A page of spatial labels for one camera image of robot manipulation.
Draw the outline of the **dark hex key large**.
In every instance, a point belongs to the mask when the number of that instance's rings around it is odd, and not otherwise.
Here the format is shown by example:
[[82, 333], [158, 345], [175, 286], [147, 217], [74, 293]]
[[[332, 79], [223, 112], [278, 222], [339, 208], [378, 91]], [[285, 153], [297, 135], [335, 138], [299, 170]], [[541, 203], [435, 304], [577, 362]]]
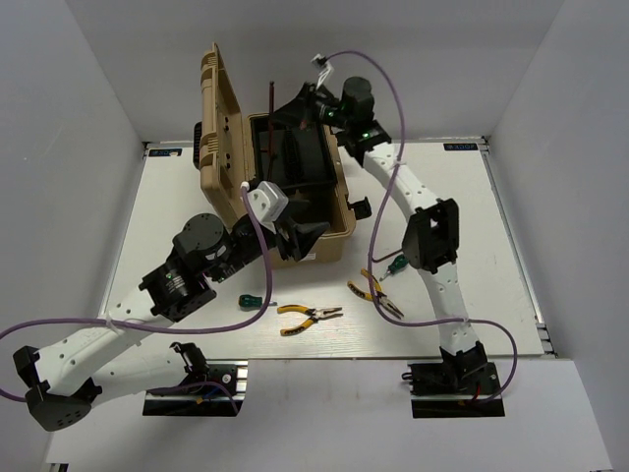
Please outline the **dark hex key large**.
[[313, 89], [311, 83], [304, 83], [298, 94], [279, 108], [275, 108], [275, 83], [269, 82], [269, 124], [306, 129], [309, 124], [308, 98]]

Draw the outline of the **tan plastic toolbox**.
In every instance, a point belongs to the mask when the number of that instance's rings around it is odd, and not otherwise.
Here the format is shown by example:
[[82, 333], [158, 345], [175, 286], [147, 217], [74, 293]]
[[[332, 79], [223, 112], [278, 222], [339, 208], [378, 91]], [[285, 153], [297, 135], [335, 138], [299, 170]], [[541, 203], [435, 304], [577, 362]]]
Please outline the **tan plastic toolbox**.
[[[200, 172], [200, 188], [227, 228], [244, 215], [240, 185], [253, 178], [253, 146], [249, 116], [241, 112], [218, 45], [213, 44], [200, 62], [202, 118], [195, 127], [193, 163]], [[310, 264], [341, 260], [358, 220], [371, 214], [367, 199], [351, 201], [339, 154], [337, 140], [329, 127], [325, 133], [337, 185], [331, 197], [308, 200], [308, 207], [297, 213], [299, 223], [327, 221], [328, 230], [317, 240], [304, 260]]]

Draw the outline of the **dark hex key small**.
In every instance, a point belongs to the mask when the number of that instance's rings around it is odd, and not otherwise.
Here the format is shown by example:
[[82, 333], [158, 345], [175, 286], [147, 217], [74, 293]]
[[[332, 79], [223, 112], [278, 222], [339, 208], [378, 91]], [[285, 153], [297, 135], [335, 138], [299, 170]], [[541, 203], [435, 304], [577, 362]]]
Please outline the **dark hex key small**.
[[390, 253], [388, 253], [388, 254], [386, 254], [384, 256], [373, 257], [372, 258], [372, 262], [374, 264], [379, 264], [379, 263], [385, 262], [385, 261], [387, 261], [387, 260], [389, 260], [391, 258], [397, 257], [398, 255], [401, 255], [401, 254], [403, 254], [403, 250], [402, 249], [398, 249], [398, 250], [390, 252]]

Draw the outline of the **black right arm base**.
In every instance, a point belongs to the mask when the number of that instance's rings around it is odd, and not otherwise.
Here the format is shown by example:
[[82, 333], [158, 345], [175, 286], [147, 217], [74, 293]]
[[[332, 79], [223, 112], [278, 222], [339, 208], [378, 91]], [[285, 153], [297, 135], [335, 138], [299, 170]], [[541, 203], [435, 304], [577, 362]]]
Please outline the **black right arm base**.
[[505, 416], [494, 363], [458, 382], [443, 363], [413, 363], [401, 374], [410, 388], [414, 419], [498, 418]]

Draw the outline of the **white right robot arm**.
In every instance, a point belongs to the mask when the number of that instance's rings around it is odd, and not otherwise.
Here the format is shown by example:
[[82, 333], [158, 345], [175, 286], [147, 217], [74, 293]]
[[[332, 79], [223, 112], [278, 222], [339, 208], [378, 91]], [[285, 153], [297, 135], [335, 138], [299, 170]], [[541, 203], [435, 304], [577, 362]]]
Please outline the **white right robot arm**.
[[336, 129], [338, 145], [386, 188], [407, 221], [402, 253], [424, 282], [438, 321], [442, 362], [433, 378], [450, 391], [464, 392], [478, 382], [487, 359], [458, 283], [459, 207], [452, 199], [439, 198], [396, 160], [373, 109], [371, 83], [351, 77], [339, 97], [324, 86], [304, 84], [270, 118], [288, 127], [321, 124]]

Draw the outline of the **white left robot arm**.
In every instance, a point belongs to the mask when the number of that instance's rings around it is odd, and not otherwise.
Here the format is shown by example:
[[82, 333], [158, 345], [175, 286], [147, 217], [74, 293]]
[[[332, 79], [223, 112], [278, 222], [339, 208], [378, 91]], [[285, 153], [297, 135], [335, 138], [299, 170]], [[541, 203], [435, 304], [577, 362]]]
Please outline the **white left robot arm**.
[[227, 229], [214, 214], [192, 217], [174, 236], [165, 262], [107, 315], [84, 319], [83, 328], [52, 345], [24, 346], [14, 353], [16, 371], [28, 388], [23, 401], [30, 416], [43, 430], [56, 432], [99, 404], [141, 391], [233, 395], [234, 386], [221, 380], [223, 372], [208, 365], [193, 343], [175, 341], [157, 357], [119, 357], [150, 334], [174, 331], [176, 323], [215, 298], [212, 283], [267, 258], [269, 250], [299, 261], [326, 228], [290, 216], [257, 224], [244, 215]]

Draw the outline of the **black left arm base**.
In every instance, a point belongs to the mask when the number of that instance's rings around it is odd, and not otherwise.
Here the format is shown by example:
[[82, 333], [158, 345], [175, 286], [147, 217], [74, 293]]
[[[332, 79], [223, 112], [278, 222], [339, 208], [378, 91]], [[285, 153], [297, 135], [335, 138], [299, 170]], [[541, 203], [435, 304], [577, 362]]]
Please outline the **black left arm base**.
[[168, 393], [147, 393], [145, 417], [235, 418], [244, 403], [249, 363], [209, 361], [206, 373], [188, 375]]

